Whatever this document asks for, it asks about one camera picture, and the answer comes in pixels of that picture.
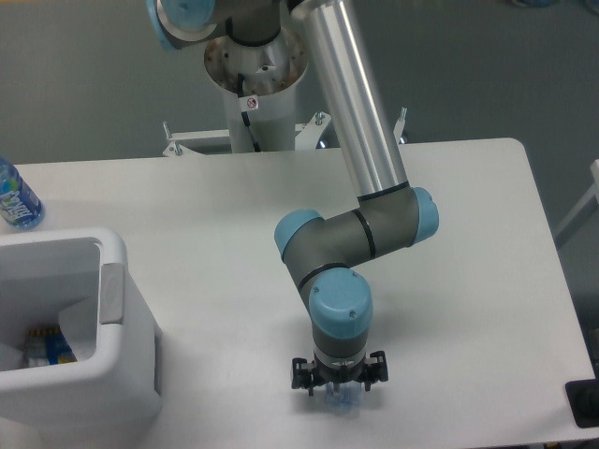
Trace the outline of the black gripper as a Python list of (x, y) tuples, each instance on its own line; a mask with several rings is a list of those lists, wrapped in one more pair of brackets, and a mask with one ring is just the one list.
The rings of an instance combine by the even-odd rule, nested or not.
[(341, 365), (326, 365), (318, 357), (314, 362), (295, 357), (291, 366), (291, 388), (306, 390), (309, 396), (314, 394), (314, 389), (328, 383), (347, 384), (358, 382), (364, 385), (366, 392), (370, 392), (372, 385), (387, 381), (387, 357), (384, 351), (376, 351), (369, 357), (362, 357), (358, 362)]

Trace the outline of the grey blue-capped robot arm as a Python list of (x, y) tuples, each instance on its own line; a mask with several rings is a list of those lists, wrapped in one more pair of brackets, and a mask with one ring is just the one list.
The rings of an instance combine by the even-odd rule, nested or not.
[(146, 8), (165, 49), (205, 45), (204, 66), (223, 95), (233, 152), (297, 148), (296, 87), (315, 68), (358, 206), (328, 219), (296, 210), (275, 228), (314, 340), (312, 359), (293, 360), (291, 385), (313, 391), (386, 381), (386, 355), (367, 350), (373, 300), (356, 266), (432, 237), (439, 212), (407, 178), (353, 4), (150, 1)]

